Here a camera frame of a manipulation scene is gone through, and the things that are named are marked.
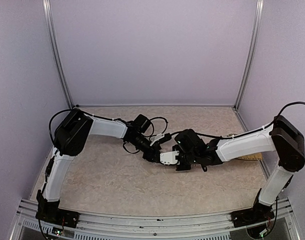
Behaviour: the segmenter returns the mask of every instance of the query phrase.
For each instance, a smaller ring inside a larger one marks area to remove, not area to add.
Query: white wall
[[[305,1],[265,1],[254,62],[240,113],[252,129],[272,121],[287,103],[305,101]],[[305,106],[283,114],[305,136]],[[276,157],[265,159],[270,169]],[[286,194],[305,240],[305,167]]]
[[[0,240],[51,147],[48,121],[64,108],[42,1],[0,0]]]
[[[79,105],[233,105],[256,0],[51,1]]]

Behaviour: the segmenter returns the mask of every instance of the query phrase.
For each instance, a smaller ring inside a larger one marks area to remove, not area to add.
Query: beige table surface
[[[243,131],[229,107],[125,106],[83,110],[125,121],[134,120],[138,114],[149,118],[163,116],[169,121],[167,132],[170,133],[187,128],[223,136]],[[164,129],[162,120],[154,121],[154,125],[156,133]],[[133,216],[216,213],[250,207],[266,182],[258,161],[232,160],[209,166],[207,172],[199,165],[190,171],[177,172],[174,166],[142,159],[141,153],[125,152],[122,143],[121,139],[112,137],[88,137],[84,150],[71,163],[65,176],[60,207]],[[162,146],[171,151],[174,144],[171,140]],[[35,201],[43,181],[44,171],[37,180],[31,200]]]

